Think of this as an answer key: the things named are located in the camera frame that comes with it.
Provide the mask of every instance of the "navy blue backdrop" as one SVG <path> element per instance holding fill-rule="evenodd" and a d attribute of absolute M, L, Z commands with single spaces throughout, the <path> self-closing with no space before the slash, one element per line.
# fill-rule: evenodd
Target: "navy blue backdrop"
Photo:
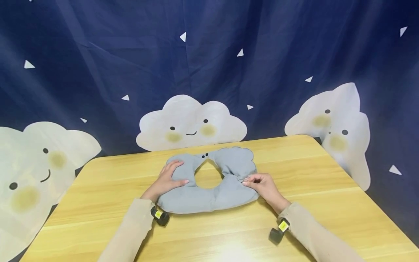
<path fill-rule="evenodd" d="M 0 126 L 48 121 L 93 136 L 98 156 L 145 152 L 140 119 L 185 94 L 225 104 L 254 140 L 354 82 L 367 194 L 419 245 L 418 16 L 409 0 L 6 0 Z"/>

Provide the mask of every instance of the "paper cloud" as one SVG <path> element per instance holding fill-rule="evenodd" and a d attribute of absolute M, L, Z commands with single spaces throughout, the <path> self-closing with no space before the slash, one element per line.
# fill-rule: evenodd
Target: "paper cloud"
<path fill-rule="evenodd" d="M 220 102 L 201 105 L 187 95 L 170 98 L 162 110 L 140 120 L 136 142 L 148 151 L 241 141 L 247 127 Z"/>
<path fill-rule="evenodd" d="M 351 111 L 333 121 L 321 144 L 338 164 L 366 191 L 371 184 L 365 152 L 370 143 L 370 125 L 366 114 Z"/>
<path fill-rule="evenodd" d="M 37 122 L 0 127 L 0 262 L 22 252 L 82 167 L 101 151 L 88 133 Z"/>
<path fill-rule="evenodd" d="M 298 114 L 285 125 L 287 135 L 305 134 L 323 141 L 334 118 L 344 117 L 348 110 L 360 110 L 360 97 L 354 83 L 310 97 Z"/>
<path fill-rule="evenodd" d="M 365 191 L 370 172 L 365 152 L 370 143 L 367 115 L 360 112 L 354 83 L 312 96 L 285 125 L 287 135 L 319 137 L 323 148 Z"/>

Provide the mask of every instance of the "cloud smile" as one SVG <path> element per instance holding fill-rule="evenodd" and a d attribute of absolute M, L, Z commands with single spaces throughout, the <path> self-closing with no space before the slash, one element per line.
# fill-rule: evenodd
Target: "cloud smile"
<path fill-rule="evenodd" d="M 48 178 L 51 176 L 51 170 L 50 169 L 48 169 L 48 176 L 47 176 L 47 178 L 46 179 L 44 179 L 44 180 L 41 180 L 41 183 L 42 182 L 45 182 L 46 180 L 48 180 Z"/>

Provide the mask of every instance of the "finger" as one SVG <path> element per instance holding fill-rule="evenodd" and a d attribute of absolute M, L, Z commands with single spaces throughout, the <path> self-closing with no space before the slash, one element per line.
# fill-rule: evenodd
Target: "finger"
<path fill-rule="evenodd" d="M 175 164 L 175 163 L 177 163 L 177 162 L 179 162 L 179 160 L 173 160 L 173 161 L 171 161 L 170 163 L 168 163 L 167 165 L 166 165 L 166 167 L 164 168 L 164 171 L 166 171 L 166 170 L 168 170 L 173 164 Z"/>
<path fill-rule="evenodd" d="M 262 178 L 263 178 L 263 174 L 258 174 L 258 173 L 256 173 L 256 174 L 252 174 L 252 175 L 250 175 L 250 176 L 246 177 L 246 178 L 244 179 L 244 181 L 251 181 L 251 182 L 255 182 L 255 181 L 260 181 L 260 180 L 262 180 Z"/>
<path fill-rule="evenodd" d="M 189 183 L 189 180 L 185 179 L 185 180 L 178 180 L 178 181 L 172 181 L 172 187 L 173 188 L 177 188 L 177 187 L 181 187 L 186 185 L 187 183 Z"/>
<path fill-rule="evenodd" d="M 175 171 L 176 167 L 183 165 L 183 163 L 184 163 L 183 161 L 180 161 L 180 162 L 176 162 L 172 164 L 169 168 L 167 168 L 167 172 L 170 175 L 173 175 L 173 172 Z"/>
<path fill-rule="evenodd" d="M 164 169 L 166 169 L 167 165 L 164 165 L 164 167 L 161 169 L 160 174 L 164 172 Z"/>
<path fill-rule="evenodd" d="M 250 188 L 252 188 L 256 191 L 258 191 L 259 186 L 260 186 L 259 184 L 253 183 L 253 182 L 250 182 L 250 181 L 244 181 L 244 182 L 242 182 L 242 184 L 243 184 L 243 186 L 250 187 Z"/>

